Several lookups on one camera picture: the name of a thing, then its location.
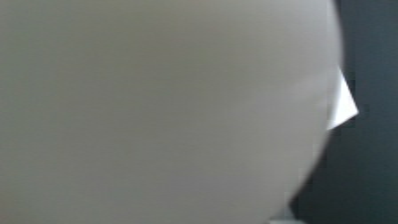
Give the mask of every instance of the gray surface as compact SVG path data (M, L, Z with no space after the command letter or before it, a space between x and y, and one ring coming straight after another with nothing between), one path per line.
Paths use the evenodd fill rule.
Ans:
M1 222L264 223L324 139L326 1L0 4Z

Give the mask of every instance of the white curved object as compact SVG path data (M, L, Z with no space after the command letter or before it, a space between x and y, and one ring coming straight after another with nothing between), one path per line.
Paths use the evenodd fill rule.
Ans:
M1 222L262 223L324 140L330 2L0 6Z

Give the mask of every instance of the dark background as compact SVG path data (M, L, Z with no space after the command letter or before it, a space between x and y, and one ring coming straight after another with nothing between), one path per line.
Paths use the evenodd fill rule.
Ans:
M335 129L291 207L307 224L398 224L398 0L340 0L358 116Z

